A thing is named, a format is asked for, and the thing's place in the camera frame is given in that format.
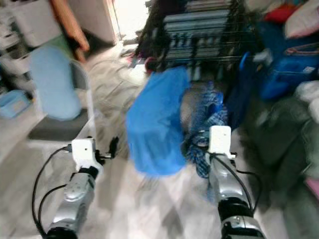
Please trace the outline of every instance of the blue plastic box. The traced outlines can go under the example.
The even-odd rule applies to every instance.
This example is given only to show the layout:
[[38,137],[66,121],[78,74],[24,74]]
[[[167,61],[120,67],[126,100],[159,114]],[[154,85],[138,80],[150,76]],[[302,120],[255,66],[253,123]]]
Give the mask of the blue plastic box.
[[0,117],[14,118],[30,105],[24,91],[13,90],[0,96]]

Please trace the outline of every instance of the chair backrest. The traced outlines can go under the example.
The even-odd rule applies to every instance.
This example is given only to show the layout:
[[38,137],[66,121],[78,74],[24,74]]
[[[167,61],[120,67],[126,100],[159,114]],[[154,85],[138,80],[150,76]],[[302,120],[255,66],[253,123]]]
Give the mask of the chair backrest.
[[[58,48],[39,47],[30,54],[30,72],[42,110],[56,120],[72,120],[81,112],[81,103],[74,90],[71,61]],[[88,88],[85,75],[79,86]]]

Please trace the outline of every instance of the floor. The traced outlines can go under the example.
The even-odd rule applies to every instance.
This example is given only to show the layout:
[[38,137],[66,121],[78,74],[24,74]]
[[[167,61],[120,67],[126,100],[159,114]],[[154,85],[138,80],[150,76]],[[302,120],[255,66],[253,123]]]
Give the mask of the floor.
[[[117,59],[120,48],[103,52],[90,59],[94,103],[101,115],[97,122],[98,148],[107,150],[113,136],[120,137],[118,156],[104,166],[97,182],[94,201],[80,239],[208,239],[220,238],[220,221],[216,206],[205,196],[207,182],[196,175],[192,165],[176,175],[146,180],[128,159],[124,120],[125,113],[147,78],[140,69],[127,69]],[[6,149],[0,164],[0,238],[40,238],[31,220],[30,198],[36,173],[43,157],[41,149],[30,148],[25,136],[36,123],[34,108],[23,112],[15,121],[0,121],[1,143]],[[14,138],[12,145],[5,139]],[[238,152],[240,169],[260,168],[254,165],[255,154],[246,144],[241,131],[232,135],[232,151]],[[71,155],[60,153],[53,160],[54,171],[40,181],[38,199],[48,189],[66,182],[74,171]],[[254,182],[243,177],[253,195]],[[44,205],[44,227],[50,224],[62,191]],[[256,218],[268,239],[288,239],[280,209],[269,205],[263,196]]]

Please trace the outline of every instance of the black cable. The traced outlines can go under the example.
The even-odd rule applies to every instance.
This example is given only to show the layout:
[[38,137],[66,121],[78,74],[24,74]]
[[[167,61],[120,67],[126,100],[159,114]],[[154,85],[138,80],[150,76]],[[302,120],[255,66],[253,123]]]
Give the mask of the black cable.
[[39,179],[41,174],[44,171],[44,168],[46,167],[46,165],[50,162],[50,160],[53,158],[54,155],[56,155],[58,152],[63,151],[63,150],[67,150],[67,147],[63,147],[63,148],[59,148],[56,151],[54,151],[49,158],[46,160],[46,162],[44,163],[44,165],[42,166],[42,168],[40,169],[35,182],[34,182],[34,186],[33,186],[33,191],[32,191],[32,199],[31,199],[31,209],[32,209],[32,218],[34,221],[34,224],[37,228],[37,230],[39,231],[40,235],[42,236],[42,238],[46,237],[46,233],[42,227],[42,225],[39,223],[38,219],[36,218],[36,213],[35,213],[35,195],[36,195],[36,188],[38,186],[39,183]]
[[220,162],[235,178],[236,180],[239,182],[240,186],[243,188],[245,195],[247,197],[248,200],[248,206],[251,210],[253,210],[253,206],[251,204],[251,199],[250,199],[250,195],[248,193],[248,190],[245,186],[245,184],[243,183],[243,181],[238,177],[238,175],[234,172],[234,170],[232,170],[226,163],[224,163],[222,160],[220,160],[216,154],[213,153],[209,153],[213,158],[215,158],[218,162]]
[[54,191],[60,189],[60,188],[64,188],[66,186],[66,184],[63,184],[61,186],[58,186],[58,187],[55,187],[55,188],[52,188],[50,191],[48,191],[46,194],[44,194],[43,198],[41,199],[41,202],[40,202],[40,206],[39,206],[39,210],[38,210],[38,222],[39,224],[41,225],[41,227],[43,228],[42,226],[42,219],[41,219],[41,216],[42,216],[42,207],[43,207],[43,204],[45,202],[45,199],[51,194],[53,193]]
[[253,172],[245,172],[245,171],[241,171],[241,170],[237,170],[238,173],[242,173],[242,174],[247,174],[247,175],[252,175],[254,176],[257,181],[258,181],[258,187],[259,187],[259,192],[258,192],[258,196],[256,198],[256,201],[255,201],[255,206],[254,206],[254,209],[253,209],[253,213],[255,213],[256,209],[257,209],[257,206],[258,206],[258,203],[259,203],[259,200],[261,198],[261,194],[263,192],[263,182],[261,181],[260,177],[258,174],[256,173],[253,173]]

